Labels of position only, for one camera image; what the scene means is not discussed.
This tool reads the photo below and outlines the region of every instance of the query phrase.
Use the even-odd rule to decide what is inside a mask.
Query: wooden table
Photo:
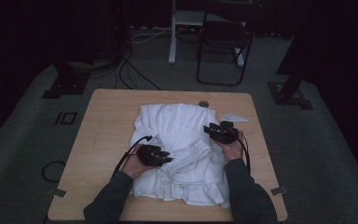
[[[71,155],[58,189],[66,191],[62,198],[54,196],[48,210],[52,220],[84,220],[83,209],[97,196],[112,176],[115,166],[129,148],[135,131],[133,123],[140,105],[189,104],[204,100],[216,111],[216,118],[232,113],[249,118],[235,122],[248,140],[252,177],[271,197],[278,219],[287,218],[282,195],[273,196],[271,189],[279,187],[269,157],[266,142],[255,112],[251,95],[247,93],[199,91],[119,91],[96,90],[89,102],[77,134]],[[182,200],[164,202],[129,195],[121,220],[142,221],[230,221],[230,209],[214,206],[187,205]]]

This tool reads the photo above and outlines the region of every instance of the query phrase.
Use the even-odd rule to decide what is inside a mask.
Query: person's arm
[[[239,141],[221,144],[231,213],[235,223],[278,223],[275,207],[266,191],[249,175]]]
[[[136,153],[138,148],[139,146],[134,149],[133,153]],[[152,166],[143,165],[137,156],[129,156],[120,171],[112,177],[94,201],[83,210],[86,223],[118,223],[133,180],[152,168]]]

